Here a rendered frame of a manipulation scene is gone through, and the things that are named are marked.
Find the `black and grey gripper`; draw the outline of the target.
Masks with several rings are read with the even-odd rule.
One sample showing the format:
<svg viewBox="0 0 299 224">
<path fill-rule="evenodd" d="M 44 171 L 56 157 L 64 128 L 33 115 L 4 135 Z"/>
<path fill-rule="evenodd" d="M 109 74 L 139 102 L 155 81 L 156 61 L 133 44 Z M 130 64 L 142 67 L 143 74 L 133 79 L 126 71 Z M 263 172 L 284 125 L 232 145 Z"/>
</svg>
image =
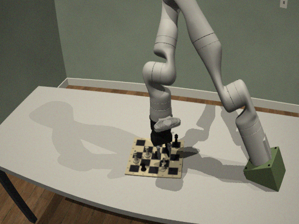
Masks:
<svg viewBox="0 0 299 224">
<path fill-rule="evenodd" d="M 150 122 L 151 122 L 151 142 L 157 148 L 157 157 L 161 160 L 160 146 L 167 144 L 167 155 L 171 157 L 171 128 L 175 128 L 181 124 L 179 118 L 173 117 L 172 107 L 166 110 L 155 110 L 150 106 Z"/>
</svg>

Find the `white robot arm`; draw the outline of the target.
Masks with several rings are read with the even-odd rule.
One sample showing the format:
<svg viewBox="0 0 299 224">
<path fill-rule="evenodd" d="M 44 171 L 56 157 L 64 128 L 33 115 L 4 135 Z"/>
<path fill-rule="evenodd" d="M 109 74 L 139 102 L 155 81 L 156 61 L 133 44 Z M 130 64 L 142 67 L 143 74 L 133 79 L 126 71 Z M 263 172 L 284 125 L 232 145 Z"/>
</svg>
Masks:
<svg viewBox="0 0 299 224">
<path fill-rule="evenodd" d="M 225 110 L 231 113 L 245 106 L 235 123 L 252 165 L 260 166 L 268 162 L 272 159 L 271 148 L 248 89 L 241 79 L 223 85 L 222 45 L 196 0 L 162 0 L 154 54 L 165 58 L 166 63 L 147 62 L 142 72 L 150 106 L 155 110 L 166 110 L 171 106 L 171 91 L 162 85 L 170 86 L 176 80 L 175 50 L 180 11 L 184 15 L 190 40 L 208 70 Z"/>
</svg>

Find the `white chess king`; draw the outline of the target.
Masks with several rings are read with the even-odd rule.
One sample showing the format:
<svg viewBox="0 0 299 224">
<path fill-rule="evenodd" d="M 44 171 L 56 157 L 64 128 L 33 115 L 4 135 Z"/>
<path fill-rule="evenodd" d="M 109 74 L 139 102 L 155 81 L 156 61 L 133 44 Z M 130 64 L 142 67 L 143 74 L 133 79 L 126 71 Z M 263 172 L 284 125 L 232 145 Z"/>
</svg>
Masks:
<svg viewBox="0 0 299 224">
<path fill-rule="evenodd" d="M 135 164 L 137 164 L 137 163 L 139 163 L 139 159 L 137 158 L 137 151 L 135 150 L 135 151 L 133 151 L 133 153 L 134 153 L 134 160 L 133 160 L 133 162 Z"/>
</svg>

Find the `black and cream chessboard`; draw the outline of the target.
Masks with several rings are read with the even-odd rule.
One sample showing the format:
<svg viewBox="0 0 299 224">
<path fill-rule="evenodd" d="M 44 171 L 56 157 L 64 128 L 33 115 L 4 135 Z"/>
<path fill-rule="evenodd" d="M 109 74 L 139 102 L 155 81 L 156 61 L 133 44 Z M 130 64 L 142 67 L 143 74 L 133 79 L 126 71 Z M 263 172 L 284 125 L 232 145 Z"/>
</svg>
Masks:
<svg viewBox="0 0 299 224">
<path fill-rule="evenodd" d="M 161 160 L 159 160 L 158 158 L 154 158 L 157 148 L 156 146 L 153 146 L 150 138 L 135 137 L 126 166 L 125 175 L 181 179 L 184 140 L 177 140 L 177 143 L 179 143 L 178 147 L 174 147 L 173 143 L 175 143 L 175 139 L 172 139 L 171 142 L 171 157 L 169 158 L 164 151 L 165 144 L 160 145 Z M 149 146 L 148 152 L 151 154 L 149 158 L 144 156 L 146 154 L 146 146 Z M 139 159 L 139 163 L 137 164 L 133 162 L 133 151 L 135 150 L 137 151 L 137 158 Z M 166 165 L 164 165 L 165 171 L 161 172 L 163 158 L 165 158 Z M 141 171 L 142 166 L 140 166 L 140 164 L 142 162 L 145 163 L 146 171 Z"/>
</svg>

